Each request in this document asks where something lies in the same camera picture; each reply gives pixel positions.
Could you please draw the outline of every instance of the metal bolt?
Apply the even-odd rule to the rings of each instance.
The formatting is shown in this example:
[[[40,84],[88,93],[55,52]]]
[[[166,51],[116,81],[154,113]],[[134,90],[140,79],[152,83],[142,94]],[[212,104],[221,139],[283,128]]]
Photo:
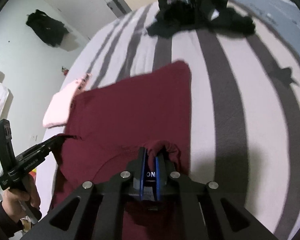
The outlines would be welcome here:
[[[130,177],[130,172],[123,171],[123,172],[121,172],[120,176],[123,177],[123,178],[128,178],[128,177]]]
[[[173,171],[170,173],[170,177],[174,178],[174,179],[177,179],[180,177],[180,173],[177,172],[177,171]]]
[[[83,188],[91,188],[92,187],[92,182],[91,181],[86,181],[82,184]]]
[[[211,181],[209,182],[209,188],[212,188],[212,189],[217,189],[219,187],[219,184],[216,183],[215,181]]]

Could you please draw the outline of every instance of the human hand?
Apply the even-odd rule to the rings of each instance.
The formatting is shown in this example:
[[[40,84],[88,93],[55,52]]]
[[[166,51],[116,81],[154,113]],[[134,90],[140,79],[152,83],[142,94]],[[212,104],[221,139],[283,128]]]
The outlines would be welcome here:
[[[34,179],[30,174],[28,177],[30,181],[29,194],[18,189],[6,189],[2,194],[2,208],[15,223],[26,216],[26,212],[22,209],[19,201],[30,200],[31,205],[35,208],[39,208],[41,203]]]

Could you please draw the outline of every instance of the gray stripe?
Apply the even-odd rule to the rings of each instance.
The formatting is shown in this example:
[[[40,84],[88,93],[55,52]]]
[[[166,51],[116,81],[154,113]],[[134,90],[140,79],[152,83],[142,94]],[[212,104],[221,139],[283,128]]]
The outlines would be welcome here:
[[[104,78],[104,76],[106,75],[107,73],[107,70],[109,68],[109,63],[110,63],[110,60],[111,60],[111,57],[112,57],[112,54],[114,52],[114,49],[115,47],[117,46],[117,43],[119,41],[119,38],[123,32],[123,30],[125,29],[125,27],[129,24],[129,22],[131,21],[131,19],[134,17],[134,15],[136,14],[137,11],[134,11],[130,14],[128,20],[122,25],[121,27],[121,30],[116,34],[116,36],[114,37],[112,43],[111,43],[111,46],[103,60],[103,63],[102,63],[102,66],[101,66],[101,69],[99,71],[99,75],[97,76],[96,78],[96,81],[94,82],[94,84],[91,86],[91,90],[94,89],[94,88],[97,88],[98,85],[100,84],[101,80]]]
[[[172,57],[172,38],[162,38],[158,36],[155,46],[152,71],[157,70],[171,63]]]
[[[290,180],[283,212],[274,232],[279,240],[286,240],[300,212],[300,107],[292,88],[285,86],[271,74],[280,70],[280,67],[261,39],[253,35],[248,37],[247,41],[277,92],[288,129]]]
[[[215,181],[244,205],[249,179],[247,134],[237,82],[219,40],[208,30],[197,30],[207,65],[215,119]]]
[[[290,50],[290,52],[293,54],[293,56],[295,57],[295,59],[297,60],[299,66],[300,66],[300,55],[295,51],[295,49],[290,45],[290,43],[288,43],[284,38],[281,37],[279,32],[270,23],[266,22],[263,18],[261,18],[259,15],[257,15],[253,10],[251,10],[247,6],[243,5],[242,3],[239,3],[235,0],[229,0],[229,1],[234,3],[237,6],[241,7],[242,9],[247,11],[250,15],[252,15],[253,17],[260,20],[274,34],[274,36],[276,36],[276,38],[279,41],[281,41],[281,43],[284,44]]]
[[[87,70],[87,73],[90,73],[91,70],[93,69],[93,66],[96,62],[96,60],[98,59],[98,57],[100,56],[100,53],[103,51],[103,49],[105,48],[106,44],[108,43],[112,33],[114,32],[114,29],[119,25],[119,23],[121,22],[121,20],[117,20],[116,23],[114,23],[112,30],[108,33],[108,35],[106,36],[105,40],[103,41],[103,43],[101,44],[100,49],[98,50],[97,54],[95,55],[94,59],[91,61],[90,63],[90,67]]]
[[[145,8],[145,10],[143,11],[143,13],[142,13],[140,19],[138,20],[137,25],[133,31],[133,35],[131,37],[131,40],[129,42],[128,49],[127,49],[127,56],[121,67],[121,70],[118,74],[117,82],[124,78],[130,77],[130,70],[131,70],[132,62],[133,62],[134,57],[136,56],[137,48],[138,48],[138,45],[141,40],[142,30],[144,28],[146,17],[147,17],[147,14],[149,12],[151,5],[152,4],[149,4]]]

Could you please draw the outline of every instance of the triangular cutout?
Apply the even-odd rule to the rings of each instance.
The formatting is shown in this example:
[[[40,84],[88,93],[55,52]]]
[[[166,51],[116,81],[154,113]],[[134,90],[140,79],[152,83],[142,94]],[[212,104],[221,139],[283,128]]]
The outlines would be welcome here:
[[[249,221],[227,199],[221,198],[220,201],[233,232],[238,232],[250,225]]]
[[[71,224],[72,218],[79,205],[80,198],[76,197],[71,200],[58,214],[50,220],[50,225],[67,231]]]

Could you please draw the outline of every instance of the striped bedsheet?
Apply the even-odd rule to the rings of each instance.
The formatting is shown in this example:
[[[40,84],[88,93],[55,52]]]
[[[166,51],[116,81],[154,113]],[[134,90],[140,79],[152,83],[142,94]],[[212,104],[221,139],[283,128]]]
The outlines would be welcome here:
[[[150,37],[146,27],[158,10],[157,2],[142,7],[96,33],[62,88],[86,72],[90,90],[184,60],[192,75],[190,177],[238,193],[279,240],[291,239],[300,227],[300,57],[255,15],[248,38],[204,29]],[[47,129],[43,140],[61,132]],[[50,154],[37,169],[43,215],[56,168]]]

